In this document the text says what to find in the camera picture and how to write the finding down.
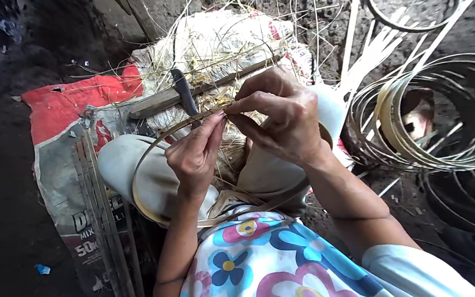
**wrist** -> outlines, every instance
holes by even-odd
[[[323,139],[320,140],[318,149],[310,158],[302,160],[300,167],[305,171],[312,169],[320,169],[324,166],[328,166],[332,163],[332,159],[335,158],[331,146]]]
[[[181,203],[186,202],[189,204],[199,204],[200,206],[205,199],[207,191],[208,189],[204,192],[191,191],[191,189],[185,189],[179,185],[179,188],[177,189],[177,198]]]

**leg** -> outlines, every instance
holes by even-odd
[[[121,135],[104,145],[98,156],[98,170],[106,185],[135,206],[137,205],[133,199],[131,183],[135,167],[150,145],[140,139],[149,142],[155,140],[139,135]],[[171,218],[175,212],[179,180],[164,157],[164,151],[168,146],[170,146],[168,143],[160,142],[142,161],[137,172],[137,193],[145,209]],[[208,210],[218,195],[214,186],[208,188],[199,211],[199,219],[208,218]]]
[[[326,127],[336,144],[343,121],[344,100],[336,98],[328,85],[320,84],[308,88],[318,95],[318,120]],[[283,193],[297,186],[305,177],[305,172],[297,165],[279,159],[253,144],[237,186],[263,200],[283,199],[286,198]],[[303,199],[309,188],[310,186],[307,186],[302,189],[294,199],[281,206],[280,210],[291,216],[301,215],[305,209]]]

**forearm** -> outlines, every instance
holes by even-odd
[[[349,172],[328,144],[303,167],[320,204],[333,218],[375,219],[389,216],[386,203]]]
[[[178,199],[177,213],[162,247],[154,296],[179,296],[197,251],[197,215],[203,201],[180,195]]]
[[[379,244],[419,248],[390,214],[386,202],[349,172],[328,147],[303,168],[355,259],[361,260],[368,248]]]

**woman's left hand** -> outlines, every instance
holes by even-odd
[[[164,153],[179,179],[178,196],[202,202],[214,175],[217,151],[226,120],[218,111],[203,120],[188,136],[172,144]]]

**debris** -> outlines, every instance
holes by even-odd
[[[104,284],[102,281],[98,278],[98,276],[95,275],[96,278],[96,284],[93,286],[93,292],[98,291],[99,289],[104,287]]]
[[[36,269],[40,274],[49,274],[51,272],[51,268],[42,264],[36,264]]]
[[[400,209],[402,209],[402,210],[404,210],[405,212],[409,213],[412,217],[415,217],[415,215],[414,215],[411,211],[407,210],[405,207],[402,207],[402,206],[400,206],[400,205],[398,205],[398,206],[399,206]]]
[[[393,187],[393,185],[396,184],[400,179],[401,179],[401,177],[398,177],[398,178],[394,179],[388,186],[386,186],[386,188],[384,188],[384,190],[382,190],[379,193],[379,197],[382,197],[382,195],[386,194],[386,192],[388,192],[388,190],[391,189]]]

